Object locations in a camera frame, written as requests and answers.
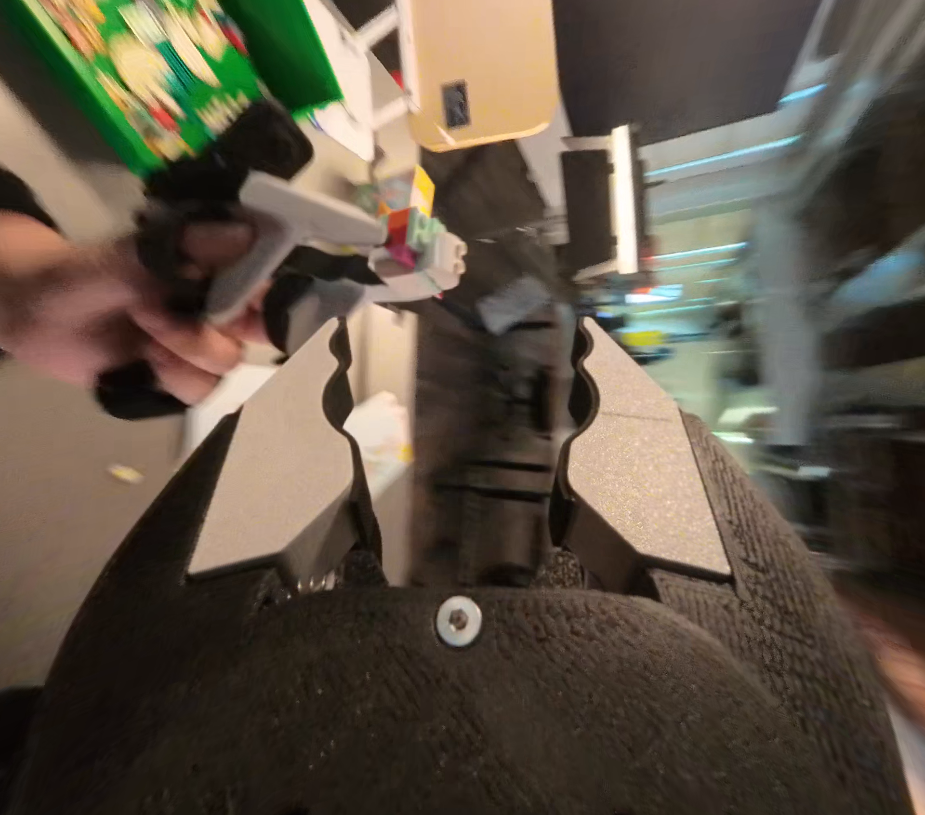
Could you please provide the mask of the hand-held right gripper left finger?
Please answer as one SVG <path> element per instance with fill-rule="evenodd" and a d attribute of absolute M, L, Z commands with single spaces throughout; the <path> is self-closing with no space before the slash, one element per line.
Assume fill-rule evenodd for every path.
<path fill-rule="evenodd" d="M 344 319 L 326 323 L 241 406 L 187 573 L 271 569 L 296 592 L 354 549 L 382 560 L 358 443 Z"/>

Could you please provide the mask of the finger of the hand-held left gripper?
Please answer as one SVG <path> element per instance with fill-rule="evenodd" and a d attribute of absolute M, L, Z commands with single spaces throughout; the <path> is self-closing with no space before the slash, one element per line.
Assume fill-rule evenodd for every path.
<path fill-rule="evenodd" d="M 264 294 L 264 334 L 270 346 L 291 357 L 326 323 L 386 298 L 387 284 L 381 280 L 364 284 L 348 277 L 284 273 L 271 281 Z"/>
<path fill-rule="evenodd" d="M 319 241 L 370 252 L 387 238 L 386 227 L 353 204 L 299 191 L 270 174 L 250 173 L 238 196 L 252 241 L 247 254 L 215 275 L 205 298 L 208 323 L 236 318 L 297 247 Z"/>

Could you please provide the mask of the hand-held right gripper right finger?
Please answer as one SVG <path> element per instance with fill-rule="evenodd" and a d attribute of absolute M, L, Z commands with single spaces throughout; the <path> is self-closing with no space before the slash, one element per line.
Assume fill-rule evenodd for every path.
<path fill-rule="evenodd" d="M 678 404 L 588 317 L 575 325 L 569 363 L 571 423 L 549 500 L 553 545 L 611 593 L 632 592 L 651 571 L 731 583 Z"/>

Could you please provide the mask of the small multicoloured lego model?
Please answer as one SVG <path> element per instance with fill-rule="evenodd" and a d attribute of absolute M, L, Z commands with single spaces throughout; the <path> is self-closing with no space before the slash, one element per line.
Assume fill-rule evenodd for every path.
<path fill-rule="evenodd" d="M 467 246 L 434 212 L 434 182 L 417 164 L 364 189 L 364 209 L 384 228 L 384 243 L 368 256 L 379 283 L 365 289 L 368 302 L 413 303 L 440 299 L 466 271 Z"/>

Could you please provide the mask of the green lego box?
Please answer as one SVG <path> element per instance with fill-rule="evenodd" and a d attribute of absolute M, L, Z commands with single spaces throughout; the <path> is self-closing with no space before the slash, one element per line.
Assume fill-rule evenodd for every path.
<path fill-rule="evenodd" d="M 137 175 L 262 99 L 298 119 L 341 99 L 304 0 L 2 0 L 2 18 Z"/>

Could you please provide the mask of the person's left hand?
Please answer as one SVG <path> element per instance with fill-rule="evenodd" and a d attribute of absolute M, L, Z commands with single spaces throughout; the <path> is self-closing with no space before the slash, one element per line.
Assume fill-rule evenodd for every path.
<path fill-rule="evenodd" d="M 154 389 L 185 406 L 206 400 L 266 343 L 262 292 L 215 326 L 168 310 L 168 289 L 140 262 L 132 237 L 73 243 L 26 214 L 1 214 L 2 351 L 51 377 L 93 388 L 142 362 Z"/>

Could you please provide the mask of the tan wooden panel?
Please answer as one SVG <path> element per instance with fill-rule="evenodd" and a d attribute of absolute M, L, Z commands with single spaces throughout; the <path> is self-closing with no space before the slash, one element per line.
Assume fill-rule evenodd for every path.
<path fill-rule="evenodd" d="M 560 100 L 552 0 L 394 0 L 410 132 L 431 152 L 538 134 Z"/>

